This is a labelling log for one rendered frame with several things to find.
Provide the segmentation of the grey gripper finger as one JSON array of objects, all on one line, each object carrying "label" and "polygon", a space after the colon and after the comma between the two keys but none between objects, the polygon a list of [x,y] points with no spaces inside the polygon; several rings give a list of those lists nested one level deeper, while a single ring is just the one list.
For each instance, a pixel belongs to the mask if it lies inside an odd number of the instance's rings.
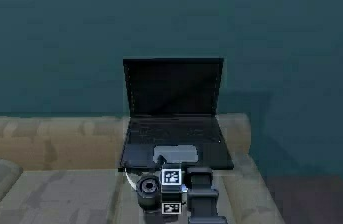
[{"label": "grey gripper finger", "polygon": [[118,168],[118,172],[124,174],[124,176],[126,177],[127,182],[129,183],[130,187],[133,190],[137,190],[137,182],[130,177],[130,175],[128,174],[126,168]]}]

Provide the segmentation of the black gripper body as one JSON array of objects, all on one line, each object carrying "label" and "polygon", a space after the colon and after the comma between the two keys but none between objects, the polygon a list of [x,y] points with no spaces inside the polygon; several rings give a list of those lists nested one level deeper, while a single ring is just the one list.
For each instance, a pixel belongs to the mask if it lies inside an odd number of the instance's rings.
[{"label": "black gripper body", "polygon": [[159,178],[155,175],[144,175],[136,184],[138,205],[145,211],[160,208],[161,188]]}]

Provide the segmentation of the black laptop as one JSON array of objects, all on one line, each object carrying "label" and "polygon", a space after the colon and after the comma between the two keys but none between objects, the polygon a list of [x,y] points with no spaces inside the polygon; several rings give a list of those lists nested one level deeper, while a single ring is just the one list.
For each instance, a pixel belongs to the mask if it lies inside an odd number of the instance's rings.
[{"label": "black laptop", "polygon": [[217,120],[222,58],[125,59],[129,123],[121,170],[158,170],[163,156],[184,167],[234,168]]}]

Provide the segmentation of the beige patterned sofa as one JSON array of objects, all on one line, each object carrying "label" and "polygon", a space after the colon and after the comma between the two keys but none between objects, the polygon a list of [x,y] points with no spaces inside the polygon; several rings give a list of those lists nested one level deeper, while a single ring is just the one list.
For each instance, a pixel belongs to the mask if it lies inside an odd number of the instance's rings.
[{"label": "beige patterned sofa", "polygon": [[[244,114],[221,114],[235,163],[217,171],[218,212],[229,224],[286,224],[253,159]],[[0,224],[145,224],[117,165],[125,117],[0,116]]]}]

